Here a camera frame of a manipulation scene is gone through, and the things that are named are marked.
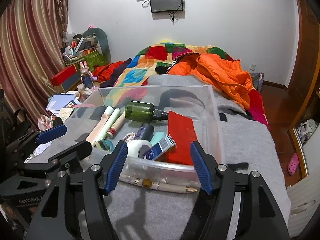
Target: beige tube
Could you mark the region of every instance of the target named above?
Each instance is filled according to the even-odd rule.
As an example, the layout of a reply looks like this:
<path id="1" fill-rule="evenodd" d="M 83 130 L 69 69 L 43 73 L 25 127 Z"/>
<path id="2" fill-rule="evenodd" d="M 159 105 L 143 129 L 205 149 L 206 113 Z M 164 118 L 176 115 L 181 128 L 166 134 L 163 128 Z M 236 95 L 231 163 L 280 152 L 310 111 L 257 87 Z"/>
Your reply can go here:
<path id="1" fill-rule="evenodd" d="M 105 125 L 103 126 L 103 128 L 101 129 L 101 131 L 99 132 L 99 134 L 96 136 L 96 138 L 94 139 L 94 141 L 100 141 L 102 139 L 104 139 L 107 136 L 107 132 L 108 130 L 111 128 L 111 126 L 115 123 L 115 121 L 117 120 L 117 118 L 119 117 L 120 114 L 120 109 L 116 108 L 112 115 L 109 117 L 108 121 L 105 123 Z"/>
<path id="2" fill-rule="evenodd" d="M 101 116 L 100 122 L 96 125 L 96 127 L 92 130 L 92 132 L 89 134 L 89 136 L 86 138 L 86 141 L 90 142 L 92 146 L 94 146 L 95 138 L 103 128 L 103 126 L 108 121 L 109 117 L 112 115 L 114 109 L 111 106 L 108 106 L 107 109 L 104 111 L 104 113 Z"/>
<path id="3" fill-rule="evenodd" d="M 113 126 L 111 126 L 111 128 L 108 130 L 107 136 L 109 138 L 112 138 L 124 123 L 125 123 L 125 116 L 124 116 L 124 113 L 122 113 L 121 116 L 119 116 L 119 118 L 117 119 L 117 121 L 115 121 Z"/>

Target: orange jacket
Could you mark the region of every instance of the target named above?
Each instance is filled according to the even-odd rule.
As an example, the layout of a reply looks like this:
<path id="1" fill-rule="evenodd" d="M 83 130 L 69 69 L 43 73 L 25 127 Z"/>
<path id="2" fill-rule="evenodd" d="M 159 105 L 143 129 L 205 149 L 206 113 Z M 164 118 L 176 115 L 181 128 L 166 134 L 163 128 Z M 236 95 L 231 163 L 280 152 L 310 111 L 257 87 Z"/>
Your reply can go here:
<path id="1" fill-rule="evenodd" d="M 238 105 L 248 110 L 252 89 L 251 76 L 242 71 L 240 60 L 221 59 L 217 54 L 185 54 L 169 69 L 170 75 L 193 75 L 229 95 Z"/>

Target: wooden floor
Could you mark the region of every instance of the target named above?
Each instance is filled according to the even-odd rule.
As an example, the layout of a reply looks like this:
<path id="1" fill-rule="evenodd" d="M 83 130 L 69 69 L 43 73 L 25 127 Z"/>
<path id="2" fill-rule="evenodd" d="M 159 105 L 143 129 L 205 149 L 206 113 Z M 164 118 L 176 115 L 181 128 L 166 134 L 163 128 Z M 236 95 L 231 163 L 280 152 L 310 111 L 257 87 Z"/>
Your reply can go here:
<path id="1" fill-rule="evenodd" d="M 269 123 L 270 133 L 276 145 L 279 162 L 284 174 L 285 186 L 296 184 L 302 179 L 300 166 L 293 176 L 288 173 L 288 163 L 295 153 L 291 137 L 287 129 L 298 109 L 290 101 L 288 94 L 281 88 L 263 85 L 263 104 Z"/>

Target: colorful quilt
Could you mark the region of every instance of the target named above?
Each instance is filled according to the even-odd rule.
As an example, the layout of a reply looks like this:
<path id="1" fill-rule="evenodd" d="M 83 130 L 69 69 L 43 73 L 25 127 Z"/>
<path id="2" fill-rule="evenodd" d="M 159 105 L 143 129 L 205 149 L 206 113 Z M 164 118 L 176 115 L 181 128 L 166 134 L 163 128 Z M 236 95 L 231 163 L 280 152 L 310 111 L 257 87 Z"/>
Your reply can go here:
<path id="1" fill-rule="evenodd" d="M 217 54 L 220 58 L 233 61 L 232 57 L 218 47 L 197 47 L 171 42 L 156 44 L 140 51 L 120 75 L 114 86 L 140 86 L 149 76 L 157 75 L 156 67 L 169 66 L 177 56 L 187 52 Z"/>

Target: gray blanket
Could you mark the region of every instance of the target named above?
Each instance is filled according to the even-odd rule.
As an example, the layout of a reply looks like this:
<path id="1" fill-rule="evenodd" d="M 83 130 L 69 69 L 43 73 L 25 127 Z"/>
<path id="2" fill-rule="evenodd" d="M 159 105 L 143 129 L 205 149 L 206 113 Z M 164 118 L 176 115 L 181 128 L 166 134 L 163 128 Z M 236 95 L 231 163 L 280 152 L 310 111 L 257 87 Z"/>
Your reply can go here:
<path id="1" fill-rule="evenodd" d="M 148 85 L 202 85 L 191 76 L 157 75 L 148 79 Z M 220 121 L 224 143 L 226 163 L 248 162 L 247 171 L 259 171 L 270 187 L 286 223 L 290 213 L 290 200 L 287 195 L 284 176 L 277 158 L 275 144 L 267 127 L 259 122 L 250 121 L 234 112 L 244 113 L 234 102 L 215 92 L 218 110 L 225 113 L 227 122 Z M 86 109 L 88 119 L 76 116 L 69 118 L 66 125 L 68 133 L 56 140 L 39 156 L 30 162 L 47 162 L 57 152 L 68 148 L 87 137 L 99 122 L 104 107 Z M 83 163 L 83 168 L 90 163 Z M 146 190 L 142 187 L 118 182 L 110 196 L 105 197 L 105 204 L 110 220 L 119 239 L 193 239 L 197 230 L 193 208 L 197 194 L 176 194 Z M 235 195 L 235 205 L 229 228 L 228 239 L 236 233 L 239 216 L 240 194 Z M 80 213 L 83 239 L 90 239 L 85 227 L 84 212 Z"/>

